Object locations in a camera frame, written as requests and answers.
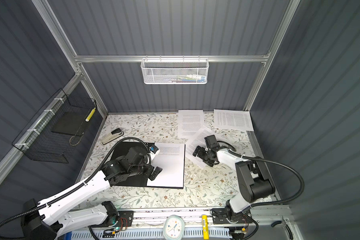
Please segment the beige black clip folder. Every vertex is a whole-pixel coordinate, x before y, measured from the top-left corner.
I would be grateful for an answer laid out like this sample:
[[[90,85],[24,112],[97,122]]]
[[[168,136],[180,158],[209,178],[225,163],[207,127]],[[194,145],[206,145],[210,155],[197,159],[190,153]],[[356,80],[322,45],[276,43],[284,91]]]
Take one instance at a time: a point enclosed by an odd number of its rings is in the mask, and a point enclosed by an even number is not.
[[[150,155],[149,144],[153,144],[153,143],[147,143],[146,146],[144,147],[142,143],[122,142],[118,146],[116,146],[115,150],[112,153],[111,160],[116,159],[117,157],[120,157],[120,156],[125,156],[128,153],[129,149],[132,147],[141,147],[141,148],[146,149],[148,152],[148,160],[147,160],[146,164],[152,166],[152,162],[153,162],[154,158],[152,158]],[[147,187],[147,185],[146,186],[123,186],[123,187]]]

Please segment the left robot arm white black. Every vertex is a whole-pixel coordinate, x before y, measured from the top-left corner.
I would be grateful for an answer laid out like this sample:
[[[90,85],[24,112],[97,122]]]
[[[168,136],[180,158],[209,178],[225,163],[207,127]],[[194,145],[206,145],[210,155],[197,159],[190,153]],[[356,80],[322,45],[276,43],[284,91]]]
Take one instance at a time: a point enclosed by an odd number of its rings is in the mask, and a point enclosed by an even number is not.
[[[21,227],[27,240],[55,240],[58,237],[83,227],[108,227],[120,230],[127,225],[114,204],[110,201],[88,210],[75,211],[73,208],[88,198],[134,176],[142,176],[153,181],[162,171],[153,167],[151,161],[160,152],[155,145],[132,147],[126,155],[107,161],[90,178],[72,187],[44,199],[39,203],[34,200],[25,204],[26,208],[45,208],[21,218]]]

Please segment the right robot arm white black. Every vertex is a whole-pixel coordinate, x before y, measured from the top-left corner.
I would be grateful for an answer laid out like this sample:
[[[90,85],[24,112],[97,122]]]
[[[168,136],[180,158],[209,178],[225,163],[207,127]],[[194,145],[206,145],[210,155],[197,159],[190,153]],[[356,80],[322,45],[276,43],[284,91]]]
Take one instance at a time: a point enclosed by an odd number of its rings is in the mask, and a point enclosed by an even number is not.
[[[229,223],[237,223],[244,218],[245,209],[250,204],[275,193],[275,183],[265,163],[238,154],[235,147],[218,141],[214,135],[204,140],[206,146],[192,147],[192,155],[209,167],[223,163],[235,170],[239,185],[239,193],[227,201],[224,211],[217,213],[215,219],[226,218]]]

